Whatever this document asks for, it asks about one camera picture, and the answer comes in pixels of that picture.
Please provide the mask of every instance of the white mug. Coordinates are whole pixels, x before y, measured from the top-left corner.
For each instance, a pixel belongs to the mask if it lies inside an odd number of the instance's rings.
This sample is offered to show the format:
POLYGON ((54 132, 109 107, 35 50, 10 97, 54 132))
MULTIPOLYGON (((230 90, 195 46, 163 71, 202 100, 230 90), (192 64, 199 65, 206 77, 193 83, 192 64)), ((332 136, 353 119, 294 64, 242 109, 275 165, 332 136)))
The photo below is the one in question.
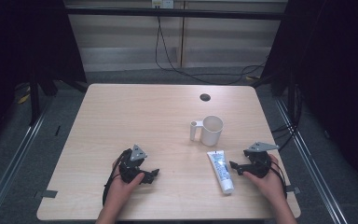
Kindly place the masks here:
POLYGON ((191 121, 190 140, 194 141, 197 128, 201 128, 200 141, 208 147, 214 146, 223 130, 223 121, 217 116, 208 116, 204 120, 191 121))

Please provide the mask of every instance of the black curtain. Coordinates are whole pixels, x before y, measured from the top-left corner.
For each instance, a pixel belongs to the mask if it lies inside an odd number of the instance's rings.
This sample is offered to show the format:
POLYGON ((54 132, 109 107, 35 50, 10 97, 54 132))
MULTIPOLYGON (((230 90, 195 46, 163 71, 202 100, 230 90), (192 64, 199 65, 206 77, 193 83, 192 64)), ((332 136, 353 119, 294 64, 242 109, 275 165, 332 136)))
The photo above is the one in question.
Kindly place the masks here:
POLYGON ((358 0, 289 1, 262 77, 279 95, 290 76, 358 172, 358 0))
POLYGON ((0 126, 19 83, 35 74, 45 94, 53 80, 87 82, 68 16, 19 12, 16 7, 64 7, 62 0, 0 1, 0 126))

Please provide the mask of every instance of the wall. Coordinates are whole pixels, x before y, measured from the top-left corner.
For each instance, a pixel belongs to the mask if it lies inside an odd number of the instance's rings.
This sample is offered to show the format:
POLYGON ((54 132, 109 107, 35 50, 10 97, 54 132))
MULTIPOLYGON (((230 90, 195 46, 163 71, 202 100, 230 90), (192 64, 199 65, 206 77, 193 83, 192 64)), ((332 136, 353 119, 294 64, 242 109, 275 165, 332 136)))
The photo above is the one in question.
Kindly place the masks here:
MULTIPOLYGON (((151 7, 151 1, 66 0, 67 6, 151 7)), ((174 1, 174 8, 284 12, 286 1, 174 1)), ((279 21, 70 15, 86 72, 246 66, 266 60, 279 21)))

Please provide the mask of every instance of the human arm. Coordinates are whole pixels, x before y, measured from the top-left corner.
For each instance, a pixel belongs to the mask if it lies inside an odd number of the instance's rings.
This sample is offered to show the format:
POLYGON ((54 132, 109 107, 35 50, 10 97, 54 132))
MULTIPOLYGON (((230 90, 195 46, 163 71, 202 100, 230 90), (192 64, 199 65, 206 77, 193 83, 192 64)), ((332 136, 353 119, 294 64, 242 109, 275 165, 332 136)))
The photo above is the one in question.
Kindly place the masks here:
MULTIPOLYGON (((271 154, 271 167, 278 170, 278 160, 271 154)), ((267 198, 271 204, 276 222, 278 224, 297 223, 289 204, 283 194, 282 182, 280 178, 271 170, 263 178, 258 178, 249 172, 243 172, 243 175, 250 179, 267 198)))
POLYGON ((125 183, 119 175, 118 169, 115 170, 113 176, 115 178, 109 188, 103 209, 96 221, 97 224, 115 223, 121 208, 130 198, 135 188, 142 182, 145 174, 138 174, 129 184, 125 183))

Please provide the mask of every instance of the gray carpet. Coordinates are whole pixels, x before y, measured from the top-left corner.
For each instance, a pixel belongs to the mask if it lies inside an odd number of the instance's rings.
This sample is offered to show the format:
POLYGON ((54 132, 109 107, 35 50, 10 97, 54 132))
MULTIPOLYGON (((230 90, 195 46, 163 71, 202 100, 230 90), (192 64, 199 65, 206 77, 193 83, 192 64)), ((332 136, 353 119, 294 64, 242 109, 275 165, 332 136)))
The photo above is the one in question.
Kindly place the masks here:
MULTIPOLYGON (((225 73, 239 74, 241 68, 194 68, 186 69, 188 73, 225 73)), ((227 84, 237 80, 238 76, 208 75, 198 76, 211 83, 227 84)), ((88 74, 90 83, 162 83, 202 85, 205 82, 193 77, 180 75, 163 70, 103 72, 88 74)), ((252 81, 241 78, 232 85, 248 85, 252 81)), ((51 101, 46 112, 44 122, 34 139, 26 158, 14 179, 6 198, 0 206, 0 223, 42 223, 36 217, 40 204, 34 195, 37 191, 46 189, 55 165, 60 157, 63 145, 71 130, 84 93, 71 87, 57 83, 59 92, 54 97, 44 97, 41 93, 42 105, 51 101)), ((271 96, 269 85, 256 89, 260 103, 268 120, 271 130, 276 130, 284 124, 276 105, 275 97, 271 96)), ((5 117, 5 126, 0 135, 0 176, 5 172, 8 163, 15 154, 21 139, 26 134, 31 117, 30 102, 22 105, 13 104, 5 117)), ((313 159, 322 172, 325 181, 337 198, 348 223, 358 223, 358 174, 346 163, 339 153, 337 145, 325 137, 324 129, 311 112, 304 105, 298 129, 304 137, 313 159)), ((275 137, 285 132, 274 133, 275 137)), ((290 134, 277 138, 278 145, 282 145, 290 134)), ((290 176, 292 186, 298 187, 298 203, 301 208, 299 223, 334 223, 326 209, 324 201, 314 184, 310 173, 301 158, 296 144, 290 141, 284 147, 282 160, 290 176)), ((273 223, 273 220, 262 222, 273 223)), ((79 223, 79 222, 51 222, 51 223, 79 223)), ((243 223, 240 221, 214 221, 213 223, 243 223)))

